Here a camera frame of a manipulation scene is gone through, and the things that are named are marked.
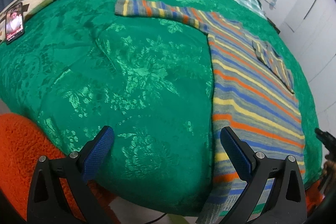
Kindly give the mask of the person's right hand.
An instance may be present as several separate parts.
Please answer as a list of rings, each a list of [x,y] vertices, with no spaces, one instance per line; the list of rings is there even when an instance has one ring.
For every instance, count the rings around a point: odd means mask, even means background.
[[[336,165],[334,155],[329,153],[325,156],[325,163],[323,165],[322,174],[329,177],[329,182],[325,184],[325,190],[323,194],[326,196],[334,187],[336,180]]]

